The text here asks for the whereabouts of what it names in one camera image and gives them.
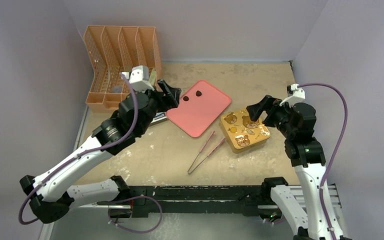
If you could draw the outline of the silver foil tray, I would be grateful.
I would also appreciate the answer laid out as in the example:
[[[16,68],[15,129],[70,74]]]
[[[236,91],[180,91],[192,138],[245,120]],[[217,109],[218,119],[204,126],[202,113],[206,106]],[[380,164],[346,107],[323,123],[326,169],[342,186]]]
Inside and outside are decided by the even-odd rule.
[[[236,154],[262,145],[271,137],[262,120],[252,121],[245,108],[221,115],[219,125],[232,152]]]

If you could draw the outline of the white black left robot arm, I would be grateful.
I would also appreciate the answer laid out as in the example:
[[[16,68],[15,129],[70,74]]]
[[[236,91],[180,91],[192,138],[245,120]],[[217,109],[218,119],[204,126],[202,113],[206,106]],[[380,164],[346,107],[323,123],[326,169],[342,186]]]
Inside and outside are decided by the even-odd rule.
[[[36,221],[50,224],[83,205],[96,202],[122,205],[128,201],[130,188],[121,176],[85,185],[78,185],[77,181],[134,144],[145,134],[157,113],[179,106],[181,89],[169,86],[162,79],[157,84],[159,90],[131,90],[118,109],[78,149],[45,173],[20,179],[26,194],[23,206],[30,207]]]

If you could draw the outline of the pink plastic tray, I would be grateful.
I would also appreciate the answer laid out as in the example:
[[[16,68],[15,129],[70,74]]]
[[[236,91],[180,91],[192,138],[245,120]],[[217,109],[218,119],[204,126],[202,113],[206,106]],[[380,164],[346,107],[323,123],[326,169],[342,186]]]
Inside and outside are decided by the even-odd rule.
[[[179,100],[177,108],[166,112],[167,118],[190,137],[200,137],[230,105],[229,95],[206,80],[197,81]]]

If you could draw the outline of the gold chocolate box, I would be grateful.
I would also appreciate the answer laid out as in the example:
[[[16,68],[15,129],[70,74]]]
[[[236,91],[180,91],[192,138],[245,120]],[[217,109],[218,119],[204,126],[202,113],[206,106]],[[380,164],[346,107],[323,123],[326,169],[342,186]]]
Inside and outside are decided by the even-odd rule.
[[[253,147],[263,145],[270,138],[271,133],[265,125],[247,128],[239,125],[224,125],[219,123],[226,142],[232,152],[239,154]]]

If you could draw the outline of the pink tongs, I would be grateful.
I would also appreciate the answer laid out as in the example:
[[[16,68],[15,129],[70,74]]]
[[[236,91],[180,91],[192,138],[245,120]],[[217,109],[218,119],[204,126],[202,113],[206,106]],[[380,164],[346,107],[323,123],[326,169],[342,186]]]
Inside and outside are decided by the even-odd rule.
[[[209,159],[212,155],[214,155],[214,153],[218,149],[220,149],[221,146],[225,143],[226,138],[222,137],[217,142],[217,144],[213,146],[213,148],[211,150],[208,150],[207,152],[205,152],[205,150],[210,145],[211,141],[213,139],[215,139],[216,136],[217,136],[217,133],[215,130],[213,130],[209,134],[208,138],[205,140],[203,145],[200,147],[200,149],[198,150],[198,153],[196,154],[195,158],[193,159],[191,165],[189,166],[189,168],[187,170],[188,175],[191,175],[192,173],[194,173],[207,159]]]

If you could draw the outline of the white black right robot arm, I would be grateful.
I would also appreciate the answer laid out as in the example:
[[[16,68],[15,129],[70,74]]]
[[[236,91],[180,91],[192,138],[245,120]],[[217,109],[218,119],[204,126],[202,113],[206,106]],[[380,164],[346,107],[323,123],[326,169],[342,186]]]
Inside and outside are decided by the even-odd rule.
[[[295,240],[345,240],[325,178],[328,168],[324,150],[313,136],[316,110],[303,102],[281,102],[266,95],[246,111],[252,121],[266,112],[262,123],[285,137],[285,153],[298,177],[305,206],[300,205],[283,177],[265,178],[260,196],[264,202],[278,206]]]

